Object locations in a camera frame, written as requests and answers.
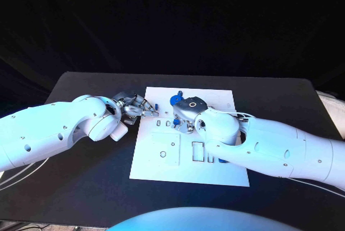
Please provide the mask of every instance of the screw hole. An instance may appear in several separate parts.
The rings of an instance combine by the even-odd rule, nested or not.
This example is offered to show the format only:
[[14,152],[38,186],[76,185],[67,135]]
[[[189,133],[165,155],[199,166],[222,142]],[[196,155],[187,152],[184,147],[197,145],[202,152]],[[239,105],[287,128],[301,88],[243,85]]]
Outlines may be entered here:
[[24,150],[27,151],[27,152],[30,152],[30,146],[28,145],[24,145]]

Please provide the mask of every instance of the black backdrop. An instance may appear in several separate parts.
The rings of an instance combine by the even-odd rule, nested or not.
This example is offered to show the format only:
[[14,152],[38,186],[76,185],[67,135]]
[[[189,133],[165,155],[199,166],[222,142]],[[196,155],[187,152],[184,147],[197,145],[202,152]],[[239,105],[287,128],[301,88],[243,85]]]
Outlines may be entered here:
[[295,77],[343,99],[340,0],[0,0],[0,100],[66,71]]

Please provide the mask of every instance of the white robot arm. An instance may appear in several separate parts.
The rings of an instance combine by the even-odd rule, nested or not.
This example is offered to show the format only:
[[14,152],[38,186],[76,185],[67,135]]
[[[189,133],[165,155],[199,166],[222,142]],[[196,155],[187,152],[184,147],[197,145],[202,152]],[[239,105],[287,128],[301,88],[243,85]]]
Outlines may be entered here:
[[[345,189],[345,143],[317,137],[277,121],[236,118],[197,97],[173,106],[171,128],[197,131],[215,157],[275,177],[320,181]],[[238,131],[245,141],[235,146]]]
[[0,119],[0,171],[27,165],[67,150],[87,136],[118,141],[137,116],[157,116],[139,95],[121,92],[112,99],[83,95],[72,102],[27,108]]

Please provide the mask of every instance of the black table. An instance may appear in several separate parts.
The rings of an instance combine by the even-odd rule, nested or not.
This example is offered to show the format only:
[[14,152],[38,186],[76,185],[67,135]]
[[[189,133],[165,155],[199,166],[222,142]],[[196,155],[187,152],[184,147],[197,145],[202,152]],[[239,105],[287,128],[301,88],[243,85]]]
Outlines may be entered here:
[[[72,101],[83,94],[112,97],[129,90],[144,95],[147,86],[232,90],[238,112],[340,139],[303,79],[67,72],[46,103]],[[251,170],[249,188],[131,180],[137,131],[138,122],[118,142],[109,137],[98,142],[83,138],[53,156],[27,179],[0,192],[0,219],[106,228],[154,210],[212,207],[256,214],[303,230],[343,229],[343,198]]]

